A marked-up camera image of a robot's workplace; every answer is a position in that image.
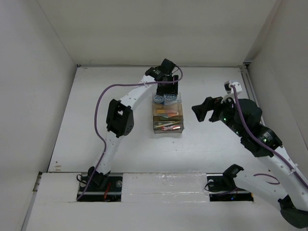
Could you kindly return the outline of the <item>yellow pen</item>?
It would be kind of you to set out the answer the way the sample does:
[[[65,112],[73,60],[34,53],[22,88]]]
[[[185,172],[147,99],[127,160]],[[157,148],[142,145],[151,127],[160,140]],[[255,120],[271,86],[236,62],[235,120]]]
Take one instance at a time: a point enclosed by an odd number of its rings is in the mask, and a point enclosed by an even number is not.
[[[161,125],[154,126],[154,128],[168,127],[168,126],[171,126],[171,125],[174,125],[174,124],[178,124],[178,123],[179,122],[163,123]]]

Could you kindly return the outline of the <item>blue tape roll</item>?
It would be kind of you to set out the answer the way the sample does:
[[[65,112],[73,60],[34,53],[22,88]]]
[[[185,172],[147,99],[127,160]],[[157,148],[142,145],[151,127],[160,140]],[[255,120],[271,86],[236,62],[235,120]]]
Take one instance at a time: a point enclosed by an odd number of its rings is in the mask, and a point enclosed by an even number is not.
[[[153,103],[162,104],[164,103],[164,101],[165,101],[164,96],[157,95],[157,94],[153,95]]]
[[[164,95],[164,105],[171,105],[178,102],[178,97],[176,94],[165,94]]]

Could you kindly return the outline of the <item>green highlighter marker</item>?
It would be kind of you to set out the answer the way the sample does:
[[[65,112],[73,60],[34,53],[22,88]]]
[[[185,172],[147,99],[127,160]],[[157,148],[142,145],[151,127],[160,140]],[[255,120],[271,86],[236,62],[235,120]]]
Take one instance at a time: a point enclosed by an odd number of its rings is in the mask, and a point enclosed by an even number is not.
[[[176,116],[168,116],[168,115],[159,115],[158,117],[158,120],[160,121],[171,121],[171,120],[179,120],[180,117],[178,115]]]

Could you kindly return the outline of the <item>orange yellow highlighter marker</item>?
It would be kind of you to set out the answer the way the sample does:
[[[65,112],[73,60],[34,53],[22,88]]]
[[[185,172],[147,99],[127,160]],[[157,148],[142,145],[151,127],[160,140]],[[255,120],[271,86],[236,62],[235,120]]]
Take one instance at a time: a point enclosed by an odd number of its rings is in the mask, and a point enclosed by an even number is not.
[[[156,112],[158,114],[170,114],[172,113],[172,110],[158,109]]]

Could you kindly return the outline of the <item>orange capped clear marker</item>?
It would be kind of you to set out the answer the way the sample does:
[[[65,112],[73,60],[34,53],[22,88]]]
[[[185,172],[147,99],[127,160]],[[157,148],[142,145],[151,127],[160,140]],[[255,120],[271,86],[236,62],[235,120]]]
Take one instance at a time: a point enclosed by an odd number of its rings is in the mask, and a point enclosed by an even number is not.
[[[179,114],[180,111],[179,111],[179,110],[168,110],[167,113],[168,113],[168,114]]]

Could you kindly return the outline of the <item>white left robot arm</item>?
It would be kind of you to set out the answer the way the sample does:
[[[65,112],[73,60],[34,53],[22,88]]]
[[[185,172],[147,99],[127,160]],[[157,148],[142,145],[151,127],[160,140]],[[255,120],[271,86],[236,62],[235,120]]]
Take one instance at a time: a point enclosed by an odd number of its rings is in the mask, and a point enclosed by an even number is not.
[[[149,68],[139,83],[136,84],[113,84],[108,86],[100,94],[94,113],[94,130],[96,135],[103,141],[103,153],[89,168],[86,186],[92,186],[97,191],[102,191],[107,186],[108,176],[116,150],[123,137],[130,134],[134,127],[134,110],[150,93],[156,84],[159,87],[172,87],[176,85],[183,76],[172,75],[174,68],[178,66],[168,59],[156,67]],[[121,99],[112,99],[108,105],[106,116],[107,137],[104,138],[98,131],[98,109],[103,95],[114,87],[133,87],[133,89]]]

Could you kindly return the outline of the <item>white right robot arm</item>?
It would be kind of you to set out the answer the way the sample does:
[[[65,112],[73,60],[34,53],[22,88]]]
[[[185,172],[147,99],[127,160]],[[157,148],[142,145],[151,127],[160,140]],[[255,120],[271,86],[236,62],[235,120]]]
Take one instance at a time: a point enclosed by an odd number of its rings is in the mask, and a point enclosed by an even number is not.
[[[297,165],[282,151],[282,141],[273,130],[260,123],[262,110],[250,99],[207,97],[200,105],[192,106],[199,122],[207,112],[209,121],[221,121],[239,138],[256,159],[273,173],[281,187],[249,174],[233,164],[220,177],[208,179],[205,188],[217,196],[242,189],[249,191],[274,206],[282,217],[298,229],[308,226],[308,181]]]

